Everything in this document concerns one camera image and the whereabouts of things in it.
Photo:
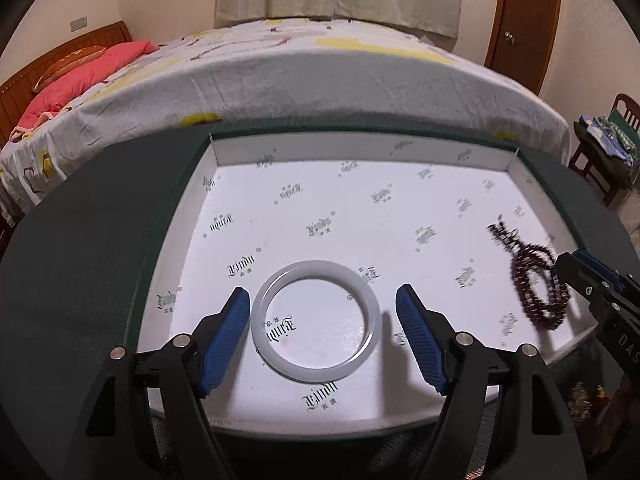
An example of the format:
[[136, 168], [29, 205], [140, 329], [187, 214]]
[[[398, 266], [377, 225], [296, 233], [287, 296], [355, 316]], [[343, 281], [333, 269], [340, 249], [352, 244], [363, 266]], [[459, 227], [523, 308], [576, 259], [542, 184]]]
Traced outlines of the green white tray box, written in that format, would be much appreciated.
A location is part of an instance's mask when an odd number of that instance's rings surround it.
[[160, 348], [217, 313], [233, 289], [256, 297], [287, 266], [291, 284], [253, 325], [273, 354], [305, 368], [367, 359], [346, 377], [296, 382], [250, 335], [205, 401], [221, 430], [338, 437], [435, 418], [395, 308], [411, 285], [456, 330], [488, 347], [537, 347], [564, 358], [593, 330], [585, 300], [538, 330], [524, 313], [511, 258], [489, 233], [503, 221], [554, 254], [577, 244], [519, 148], [378, 133], [207, 138], [188, 170], [145, 298], [136, 344]]

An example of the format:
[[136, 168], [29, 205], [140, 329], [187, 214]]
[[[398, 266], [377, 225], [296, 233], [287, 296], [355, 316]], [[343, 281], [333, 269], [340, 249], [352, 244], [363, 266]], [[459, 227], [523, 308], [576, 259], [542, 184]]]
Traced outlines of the wall socket above headboard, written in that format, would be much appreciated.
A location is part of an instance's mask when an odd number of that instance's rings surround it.
[[83, 16], [82, 18], [76, 18], [76, 20], [70, 22], [70, 31], [77, 32], [78, 30], [81, 30], [87, 26], [88, 18], [86, 18], [85, 16]]

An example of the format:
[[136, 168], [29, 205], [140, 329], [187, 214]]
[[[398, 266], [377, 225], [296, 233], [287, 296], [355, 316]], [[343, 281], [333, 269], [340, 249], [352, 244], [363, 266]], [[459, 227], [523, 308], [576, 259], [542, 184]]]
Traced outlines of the gold pearl brooch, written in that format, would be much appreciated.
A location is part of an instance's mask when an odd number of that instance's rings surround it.
[[570, 390], [570, 398], [567, 401], [570, 416], [577, 419], [586, 419], [590, 416], [592, 402], [589, 392], [583, 382], [578, 382]]

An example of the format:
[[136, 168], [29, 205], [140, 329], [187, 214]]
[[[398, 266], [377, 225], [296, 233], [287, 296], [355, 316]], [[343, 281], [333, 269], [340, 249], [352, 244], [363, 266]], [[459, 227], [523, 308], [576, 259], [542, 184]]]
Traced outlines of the pile of clothes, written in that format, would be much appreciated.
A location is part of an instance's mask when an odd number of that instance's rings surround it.
[[577, 157], [584, 155], [621, 179], [639, 171], [639, 123], [628, 122], [617, 108], [604, 116], [580, 116], [574, 122], [574, 133]]

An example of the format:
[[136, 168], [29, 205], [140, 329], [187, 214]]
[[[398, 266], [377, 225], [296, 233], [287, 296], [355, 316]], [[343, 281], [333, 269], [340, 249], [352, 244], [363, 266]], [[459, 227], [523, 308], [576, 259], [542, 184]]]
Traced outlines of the wooden chair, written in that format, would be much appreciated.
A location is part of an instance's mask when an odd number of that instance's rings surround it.
[[639, 104], [619, 93], [607, 115], [574, 122], [578, 145], [568, 168], [600, 188], [610, 206], [619, 192], [639, 183]]

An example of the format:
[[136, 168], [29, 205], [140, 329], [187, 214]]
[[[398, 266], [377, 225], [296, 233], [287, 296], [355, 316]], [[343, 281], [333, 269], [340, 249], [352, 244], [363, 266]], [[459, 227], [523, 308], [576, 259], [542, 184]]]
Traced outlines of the orange patterned pillow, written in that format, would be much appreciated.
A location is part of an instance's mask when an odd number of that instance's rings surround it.
[[54, 62], [46, 69], [46, 71], [40, 76], [35, 85], [32, 87], [32, 92], [39, 93], [49, 84], [57, 81], [75, 68], [96, 60], [105, 51], [106, 47], [91, 46], [78, 49], [74, 52], [70, 52], [70, 54], [65, 55], [64, 58], [61, 58], [60, 60]]

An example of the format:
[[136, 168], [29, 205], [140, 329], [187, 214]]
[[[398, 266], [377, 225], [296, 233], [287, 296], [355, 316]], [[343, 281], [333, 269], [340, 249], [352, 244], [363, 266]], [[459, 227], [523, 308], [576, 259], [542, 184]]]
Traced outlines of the wooden headboard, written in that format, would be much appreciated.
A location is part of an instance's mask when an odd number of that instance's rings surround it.
[[0, 138], [1, 146], [9, 142], [10, 134], [22, 117], [35, 93], [32, 88], [37, 80], [55, 62], [78, 49], [102, 46], [113, 47], [115, 44], [130, 41], [131, 35], [124, 21], [100, 27], [78, 36], [65, 44], [36, 58], [23, 67], [1, 85], [0, 101]]

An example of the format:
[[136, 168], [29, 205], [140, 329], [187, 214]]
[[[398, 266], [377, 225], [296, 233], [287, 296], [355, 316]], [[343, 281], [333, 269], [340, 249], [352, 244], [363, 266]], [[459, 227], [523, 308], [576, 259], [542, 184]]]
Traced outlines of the brown wooden door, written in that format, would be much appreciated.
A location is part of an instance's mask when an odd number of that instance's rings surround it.
[[561, 0], [497, 0], [485, 66], [539, 93], [560, 9]]

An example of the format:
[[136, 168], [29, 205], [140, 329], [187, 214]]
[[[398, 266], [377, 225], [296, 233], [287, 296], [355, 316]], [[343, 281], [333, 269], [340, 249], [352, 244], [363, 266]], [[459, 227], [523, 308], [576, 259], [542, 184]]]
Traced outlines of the bed with patterned sheet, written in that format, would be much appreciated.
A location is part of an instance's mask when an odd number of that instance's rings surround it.
[[159, 47], [1, 147], [5, 214], [31, 211], [109, 145], [212, 122], [375, 114], [570, 154], [566, 120], [533, 92], [381, 25], [265, 20]]

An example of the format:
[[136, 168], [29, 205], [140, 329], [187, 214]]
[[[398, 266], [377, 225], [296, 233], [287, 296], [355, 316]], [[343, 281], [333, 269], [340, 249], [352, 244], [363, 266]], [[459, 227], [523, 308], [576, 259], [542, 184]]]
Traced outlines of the pink pillow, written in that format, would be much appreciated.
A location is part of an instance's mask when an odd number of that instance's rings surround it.
[[75, 68], [36, 93], [13, 128], [9, 141], [16, 143], [23, 136], [30, 136], [40, 125], [62, 112], [69, 102], [140, 56], [154, 53], [159, 48], [149, 40], [122, 42], [106, 48], [96, 60]]

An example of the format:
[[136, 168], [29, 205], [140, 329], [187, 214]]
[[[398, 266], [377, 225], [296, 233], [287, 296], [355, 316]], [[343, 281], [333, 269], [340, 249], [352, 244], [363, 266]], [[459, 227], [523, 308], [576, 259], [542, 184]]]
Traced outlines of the white jade bangle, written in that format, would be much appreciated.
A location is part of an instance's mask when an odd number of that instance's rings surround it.
[[250, 341], [280, 382], [354, 382], [378, 368], [381, 274], [375, 266], [299, 260], [258, 275], [250, 290]]

